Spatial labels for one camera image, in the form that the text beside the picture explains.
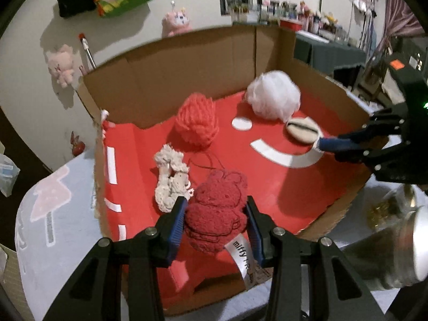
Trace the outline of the red plush bunny coaster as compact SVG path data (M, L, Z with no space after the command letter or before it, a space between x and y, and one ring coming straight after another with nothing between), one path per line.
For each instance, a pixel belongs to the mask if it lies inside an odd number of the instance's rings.
M239 268L225 245L247 226L247 177L237 171L213 170L198 185L184 218L184 253L188 283L228 277Z

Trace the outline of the blue cloth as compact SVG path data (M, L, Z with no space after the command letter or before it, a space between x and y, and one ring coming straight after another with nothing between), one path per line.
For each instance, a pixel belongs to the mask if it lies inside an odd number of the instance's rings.
M319 138L316 148L328 153L337 153L339 151L350 151L359 149L360 146L350 139L345 138Z

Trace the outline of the beige powder puff black band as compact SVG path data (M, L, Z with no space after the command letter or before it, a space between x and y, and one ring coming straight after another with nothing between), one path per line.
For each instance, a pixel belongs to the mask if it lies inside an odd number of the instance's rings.
M291 118L286 124L286 131L304 144L314 144L321 135L319 126L309 117Z

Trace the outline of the cream knitted scrunchie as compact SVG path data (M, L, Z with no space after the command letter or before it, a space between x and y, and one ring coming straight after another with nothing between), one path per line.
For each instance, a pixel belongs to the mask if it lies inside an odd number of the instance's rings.
M158 169L155 201L161 212L169 213L179 196L190 200L194 194L189 180L189 166L184 162L184 154L170 144L163 145L154 155L154 161Z

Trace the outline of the white mesh bath pouf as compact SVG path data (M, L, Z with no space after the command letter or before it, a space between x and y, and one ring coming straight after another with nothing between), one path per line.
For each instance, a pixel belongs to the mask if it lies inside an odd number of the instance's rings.
M300 109L301 92L288 74L274 70L254 79L244 100L258 117L286 123Z

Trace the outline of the red foam net sleeve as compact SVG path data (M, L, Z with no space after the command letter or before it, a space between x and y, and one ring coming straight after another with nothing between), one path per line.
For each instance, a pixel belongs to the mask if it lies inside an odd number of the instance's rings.
M185 142L210 146L219 132L215 102L203 94L191 94L179 108L174 126Z

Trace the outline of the small jar gold capsules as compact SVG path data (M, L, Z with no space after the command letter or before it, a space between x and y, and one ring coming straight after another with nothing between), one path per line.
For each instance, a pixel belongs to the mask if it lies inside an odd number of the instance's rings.
M399 185L369 207L366 216L367 224L376 232L384 230L415 212L417 207L414 187L407 184Z

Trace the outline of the large glass jar metal lid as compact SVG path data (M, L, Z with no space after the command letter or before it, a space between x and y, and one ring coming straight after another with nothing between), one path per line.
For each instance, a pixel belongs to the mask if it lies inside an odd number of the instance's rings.
M403 288L427 278L427 207L342 249L371 291Z

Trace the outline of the dark green covered table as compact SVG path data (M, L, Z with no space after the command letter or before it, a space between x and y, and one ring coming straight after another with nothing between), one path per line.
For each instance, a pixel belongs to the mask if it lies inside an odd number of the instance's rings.
M335 70L364 67L366 64L363 50L328 41L305 31L296 32L294 58L325 75L332 75Z

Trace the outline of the pink curtain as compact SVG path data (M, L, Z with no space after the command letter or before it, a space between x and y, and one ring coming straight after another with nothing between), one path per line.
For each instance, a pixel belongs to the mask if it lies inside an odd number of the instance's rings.
M404 0L385 0L385 21L376 53L382 53L393 37L422 36L424 29Z

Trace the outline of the white plastic bag on door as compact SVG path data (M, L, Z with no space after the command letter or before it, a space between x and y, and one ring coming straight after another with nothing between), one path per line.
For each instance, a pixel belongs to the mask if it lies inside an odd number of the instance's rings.
M4 196L12 194L19 173L19 167L8 156L0 154L0 189Z

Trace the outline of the red bowl on table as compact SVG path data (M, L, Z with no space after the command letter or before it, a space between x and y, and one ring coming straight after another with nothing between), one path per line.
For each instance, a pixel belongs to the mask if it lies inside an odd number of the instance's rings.
M303 24L301 23L301 21L289 18L281 18L279 20L279 26L281 28L286 28L294 32L298 32L299 30L303 29Z

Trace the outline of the pink plush toy left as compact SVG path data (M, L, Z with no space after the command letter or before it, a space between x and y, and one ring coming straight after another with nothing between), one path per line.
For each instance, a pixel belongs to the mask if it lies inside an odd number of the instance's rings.
M74 58L72 47L64 44L48 56L48 70L53 79L63 89L72 84L74 76Z

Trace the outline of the pink plush toy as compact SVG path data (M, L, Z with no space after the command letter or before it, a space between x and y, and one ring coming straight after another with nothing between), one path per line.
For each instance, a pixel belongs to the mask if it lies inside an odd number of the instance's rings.
M186 10L184 8L176 9L174 1L171 1L170 4L170 12L162 18L162 37L172 37L192 31Z
M74 58L72 47L64 44L48 56L48 70L53 79L63 89L72 84L74 76Z

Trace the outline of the pink plush toy right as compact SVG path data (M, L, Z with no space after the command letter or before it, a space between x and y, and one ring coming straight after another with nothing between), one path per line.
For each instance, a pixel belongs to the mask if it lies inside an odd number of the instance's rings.
M174 1L171 1L170 4L170 12L162 18L162 37L172 37L192 31L186 10L184 8L176 9Z

